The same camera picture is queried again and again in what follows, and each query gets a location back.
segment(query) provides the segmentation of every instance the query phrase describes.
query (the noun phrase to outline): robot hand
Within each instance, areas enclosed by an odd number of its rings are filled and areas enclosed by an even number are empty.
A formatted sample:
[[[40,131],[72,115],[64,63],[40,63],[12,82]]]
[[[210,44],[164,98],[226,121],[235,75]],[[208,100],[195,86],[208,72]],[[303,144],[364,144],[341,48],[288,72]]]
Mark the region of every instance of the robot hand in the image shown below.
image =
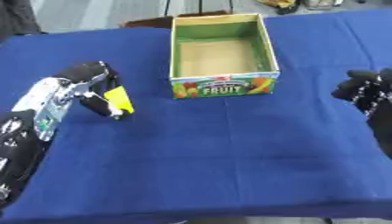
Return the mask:
[[[392,69],[379,73],[352,70],[347,74],[350,80],[340,83],[332,95],[351,102],[367,116],[374,137],[392,158]]]
[[[0,118],[0,207],[25,188],[75,98],[102,116],[118,119],[133,112],[117,73],[102,61],[74,66],[37,82]]]

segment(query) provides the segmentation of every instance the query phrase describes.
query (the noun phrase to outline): cardboard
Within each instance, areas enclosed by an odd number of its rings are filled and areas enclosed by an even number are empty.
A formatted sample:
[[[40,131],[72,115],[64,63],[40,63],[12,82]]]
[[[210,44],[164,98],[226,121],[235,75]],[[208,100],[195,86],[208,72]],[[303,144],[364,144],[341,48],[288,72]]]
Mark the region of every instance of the cardboard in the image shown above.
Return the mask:
[[[271,93],[279,74],[259,14],[174,19],[170,75],[174,97]]]

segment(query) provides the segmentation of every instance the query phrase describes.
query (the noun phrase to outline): open box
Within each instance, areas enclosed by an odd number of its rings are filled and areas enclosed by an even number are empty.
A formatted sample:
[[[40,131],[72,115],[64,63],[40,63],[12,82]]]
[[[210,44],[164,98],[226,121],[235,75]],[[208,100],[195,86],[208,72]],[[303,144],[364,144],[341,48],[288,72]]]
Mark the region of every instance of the open box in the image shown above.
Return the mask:
[[[175,98],[272,92],[280,73],[259,14],[177,17],[171,32]]]

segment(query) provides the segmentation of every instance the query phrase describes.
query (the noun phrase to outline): blue cloth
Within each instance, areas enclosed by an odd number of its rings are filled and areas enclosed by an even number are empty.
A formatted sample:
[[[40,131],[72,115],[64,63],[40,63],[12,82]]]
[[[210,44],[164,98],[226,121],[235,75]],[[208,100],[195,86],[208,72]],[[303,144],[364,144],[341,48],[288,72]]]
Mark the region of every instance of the blue cloth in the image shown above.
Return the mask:
[[[391,20],[391,10],[267,18],[282,69],[275,93],[187,100],[172,99],[169,30],[10,39],[0,47],[2,111],[40,78],[105,60],[136,113],[118,122],[75,103],[3,220],[391,217],[392,161],[366,117],[330,95],[349,69],[391,66]]]

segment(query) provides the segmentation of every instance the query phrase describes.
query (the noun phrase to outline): gray floor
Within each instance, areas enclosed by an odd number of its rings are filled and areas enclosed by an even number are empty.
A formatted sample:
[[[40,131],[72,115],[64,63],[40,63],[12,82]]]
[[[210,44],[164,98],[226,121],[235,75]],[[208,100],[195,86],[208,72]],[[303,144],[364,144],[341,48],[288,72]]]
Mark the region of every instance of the gray floor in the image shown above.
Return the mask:
[[[257,12],[265,17],[276,16],[275,10],[256,0],[233,0],[235,12]],[[392,6],[390,0],[368,0],[358,4],[345,0],[332,11],[353,11]],[[163,16],[166,0],[32,0],[38,21],[46,32],[73,32],[116,28],[124,21]],[[197,0],[171,0],[170,14],[178,15],[198,11]],[[229,9],[228,0],[204,0],[205,11]],[[329,13],[301,7],[297,14]],[[382,224],[392,221],[377,219],[334,220],[346,224]],[[195,220],[190,224],[324,224],[316,218],[243,217],[218,220]]]

